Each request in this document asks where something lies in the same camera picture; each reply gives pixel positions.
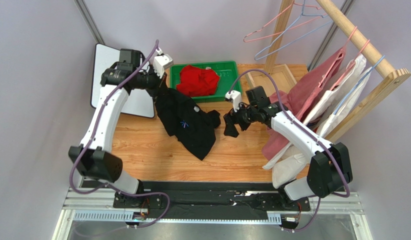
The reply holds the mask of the black t shirt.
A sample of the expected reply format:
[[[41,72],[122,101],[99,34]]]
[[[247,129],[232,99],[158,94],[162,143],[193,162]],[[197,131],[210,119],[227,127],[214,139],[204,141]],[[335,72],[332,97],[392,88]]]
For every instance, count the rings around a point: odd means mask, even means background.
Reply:
[[[221,114],[202,110],[191,97],[174,88],[161,90],[154,105],[166,133],[175,136],[197,159],[204,160],[216,142],[215,129],[221,125]]]

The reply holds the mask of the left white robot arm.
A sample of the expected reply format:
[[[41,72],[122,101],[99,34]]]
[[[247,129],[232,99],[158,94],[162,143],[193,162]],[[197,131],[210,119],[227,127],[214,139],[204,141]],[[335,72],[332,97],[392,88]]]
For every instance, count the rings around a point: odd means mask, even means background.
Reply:
[[[148,56],[134,49],[121,49],[119,59],[103,69],[97,106],[86,134],[79,145],[71,146],[68,156],[73,162],[70,187],[87,195],[91,190],[76,188],[74,174],[98,181],[126,196],[142,196],[142,182],[123,169],[121,158],[112,154],[112,142],[120,114],[133,90],[152,92],[163,84],[165,70],[173,63],[156,45]]]

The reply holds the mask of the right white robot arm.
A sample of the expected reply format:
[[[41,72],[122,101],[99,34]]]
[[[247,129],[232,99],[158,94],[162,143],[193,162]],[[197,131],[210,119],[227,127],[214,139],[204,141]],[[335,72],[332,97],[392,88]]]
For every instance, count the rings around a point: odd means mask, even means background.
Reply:
[[[306,177],[284,184],[283,192],[291,201],[304,197],[325,198],[346,187],[353,179],[348,148],[318,136],[302,124],[283,104],[271,103],[262,86],[246,91],[249,104],[242,102],[242,94],[231,90],[225,94],[232,109],[223,118],[224,135],[236,138],[239,132],[259,122],[283,135],[309,161]]]

